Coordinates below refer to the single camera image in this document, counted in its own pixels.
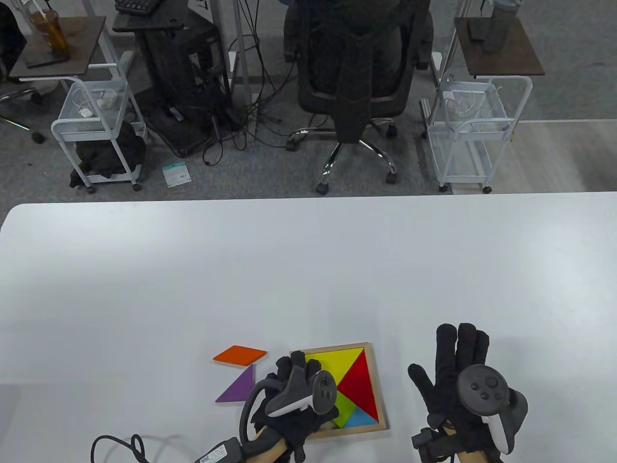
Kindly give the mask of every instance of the purple triangle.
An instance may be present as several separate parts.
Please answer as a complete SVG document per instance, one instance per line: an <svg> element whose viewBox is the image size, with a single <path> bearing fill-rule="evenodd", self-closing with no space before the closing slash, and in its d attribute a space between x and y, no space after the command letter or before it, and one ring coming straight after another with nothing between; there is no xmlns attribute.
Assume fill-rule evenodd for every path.
<svg viewBox="0 0 617 463"><path fill-rule="evenodd" d="M255 387L255 365L248 367L216 400L217 404L246 402Z"/></svg>

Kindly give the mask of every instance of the gray tumbler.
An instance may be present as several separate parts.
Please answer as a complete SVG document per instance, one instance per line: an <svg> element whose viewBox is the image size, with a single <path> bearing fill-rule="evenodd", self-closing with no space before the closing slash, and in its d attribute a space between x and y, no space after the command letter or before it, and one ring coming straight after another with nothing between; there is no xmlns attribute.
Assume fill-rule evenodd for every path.
<svg viewBox="0 0 617 463"><path fill-rule="evenodd" d="M497 53L505 45L522 0L493 0L493 16L482 49Z"/></svg>

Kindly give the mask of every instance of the vr controller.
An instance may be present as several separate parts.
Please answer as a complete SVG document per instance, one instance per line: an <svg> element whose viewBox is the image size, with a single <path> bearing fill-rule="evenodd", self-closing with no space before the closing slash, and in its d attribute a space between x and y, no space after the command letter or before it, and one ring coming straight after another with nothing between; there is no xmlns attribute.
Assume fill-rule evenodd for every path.
<svg viewBox="0 0 617 463"><path fill-rule="evenodd" d="M527 399L509 388L498 371L485 365L472 365L463 370L458 376L457 393L465 408L488 424L495 448L485 449L485 454L489 461L500 462L502 453L514 450L514 437L527 415ZM429 414L432 429L424 428L412 437L422 463L436 463L465 451L458 435L435 431L443 421L443 416Z"/></svg>
<svg viewBox="0 0 617 463"><path fill-rule="evenodd" d="M336 382L330 372L320 370L307 378L305 370L295 365L291 370L287 384L266 378L255 385L249 398L244 403L240 416L240 441L242 444L249 441L246 430L253 404L259 393L266 388L279 391L265 408L266 415L273 418L295 410L306 410L308 407L311 407L318 415L325 415L332 410L336 403Z"/></svg>
<svg viewBox="0 0 617 463"><path fill-rule="evenodd" d="M498 371L472 365L458 376L458 398L474 415L488 424L495 447L504 454L514 450L514 436L527 415L527 399L508 387Z"/></svg>

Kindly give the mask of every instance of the white table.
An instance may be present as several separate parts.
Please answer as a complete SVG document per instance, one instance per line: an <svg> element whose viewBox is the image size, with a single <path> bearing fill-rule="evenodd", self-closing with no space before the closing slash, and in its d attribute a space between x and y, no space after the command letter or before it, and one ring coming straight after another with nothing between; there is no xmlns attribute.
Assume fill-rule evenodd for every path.
<svg viewBox="0 0 617 463"><path fill-rule="evenodd" d="M506 462L611 461L617 193L32 204L0 233L0 461L84 462L133 432L152 463L237 435L214 400L270 351L370 341L391 429L313 442L308 462L419 462L409 363L442 322L491 335L529 400ZM97 463L105 461L102 444ZM126 449L109 463L133 462Z"/></svg>

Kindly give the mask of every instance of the black glove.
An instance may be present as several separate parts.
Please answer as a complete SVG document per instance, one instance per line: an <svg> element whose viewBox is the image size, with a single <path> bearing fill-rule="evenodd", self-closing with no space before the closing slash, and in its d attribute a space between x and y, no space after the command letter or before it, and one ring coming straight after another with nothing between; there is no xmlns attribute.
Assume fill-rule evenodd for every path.
<svg viewBox="0 0 617 463"><path fill-rule="evenodd" d="M426 403L431 428L452 426L465 451L469 453L492 449L494 443L488 425L464 407L457 392L460 372L470 365L484 365L489 350L489 336L476 330L470 323L461 323L455 352L456 343L455 327L443 324L437 328L434 386L420 365L409 365L407 372Z"/></svg>
<svg viewBox="0 0 617 463"><path fill-rule="evenodd" d="M291 358L281 357L278 359L276 362L278 372L276 374L270 373L267 378L287 384L294 365L302 367L306 371L307 378L321 370L321 364L317 360L311 359L307 363L304 352L296 351L291 353ZM327 414L318 415L311 407L308 407L306 410L295 410L286 415L272 418L266 415L265 408L268 402L278 393L279 391L275 389L267 388L265 390L266 398L252 416L251 423L255 425L256 432L259 432L264 426L277 431L285 439L288 447L294 451L296 463L302 463L306 458L302 446L307 437L316 432L324 423L337 418L339 411L334 407Z"/></svg>

